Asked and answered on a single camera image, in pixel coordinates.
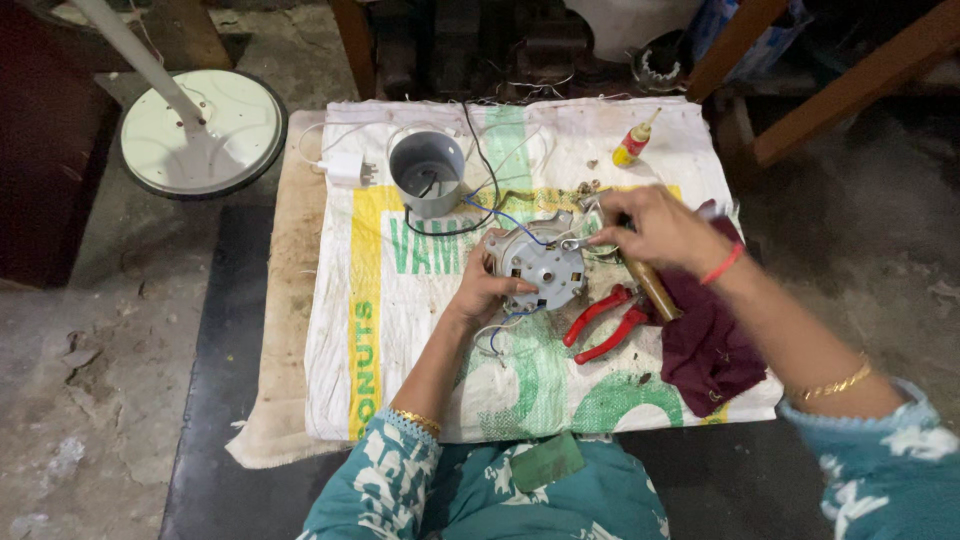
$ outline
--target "fan pole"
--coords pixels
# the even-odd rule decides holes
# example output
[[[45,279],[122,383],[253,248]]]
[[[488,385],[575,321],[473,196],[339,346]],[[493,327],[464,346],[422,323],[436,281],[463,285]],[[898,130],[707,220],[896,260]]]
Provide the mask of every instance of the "fan pole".
[[[173,77],[166,72],[160,62],[156,61],[123,20],[110,9],[105,0],[73,0],[73,5],[100,30],[113,48],[123,55],[133,69],[142,75],[160,94],[160,97],[177,112],[187,132],[203,129],[203,114],[200,108],[190,101]]]

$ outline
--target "red and yellow glue bottle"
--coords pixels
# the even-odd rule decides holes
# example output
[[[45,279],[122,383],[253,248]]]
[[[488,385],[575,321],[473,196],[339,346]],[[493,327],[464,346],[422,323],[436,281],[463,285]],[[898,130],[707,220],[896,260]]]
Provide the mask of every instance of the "red and yellow glue bottle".
[[[640,152],[642,152],[643,148],[650,142],[651,126],[654,123],[654,119],[660,114],[660,110],[661,108],[657,107],[654,115],[651,116],[649,120],[638,126],[634,126],[634,128],[627,133],[627,136],[623,137],[623,142],[613,150],[614,165],[626,167],[636,161]]]

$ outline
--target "woman's left hand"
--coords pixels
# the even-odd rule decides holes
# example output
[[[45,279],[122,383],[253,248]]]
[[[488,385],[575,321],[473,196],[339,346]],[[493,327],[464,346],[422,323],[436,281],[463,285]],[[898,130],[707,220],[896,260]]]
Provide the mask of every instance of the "woman's left hand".
[[[470,251],[460,288],[446,311],[470,326],[479,326],[490,320],[502,304],[504,295],[540,292],[532,283],[521,278],[498,278],[492,274],[493,257],[484,246],[491,234],[502,236],[507,231],[490,229]]]

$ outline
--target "black table surface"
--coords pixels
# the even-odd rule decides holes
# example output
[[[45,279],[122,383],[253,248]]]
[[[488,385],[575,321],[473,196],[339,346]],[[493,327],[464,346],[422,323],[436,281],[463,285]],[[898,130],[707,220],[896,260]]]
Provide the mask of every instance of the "black table surface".
[[[347,457],[248,470],[224,450],[237,433],[230,423],[246,419],[256,398],[273,214],[221,214],[161,540],[296,538]],[[782,420],[619,438],[657,487],[676,540],[831,536],[819,510],[822,474]]]

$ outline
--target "maroon cloth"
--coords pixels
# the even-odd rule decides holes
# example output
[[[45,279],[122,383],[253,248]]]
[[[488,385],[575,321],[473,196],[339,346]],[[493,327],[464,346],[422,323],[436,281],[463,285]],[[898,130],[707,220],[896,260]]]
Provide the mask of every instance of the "maroon cloth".
[[[710,222],[740,241],[731,220]],[[765,364],[723,302],[683,270],[664,270],[660,279],[684,315],[663,326],[660,378],[677,386],[699,417],[766,379]]]

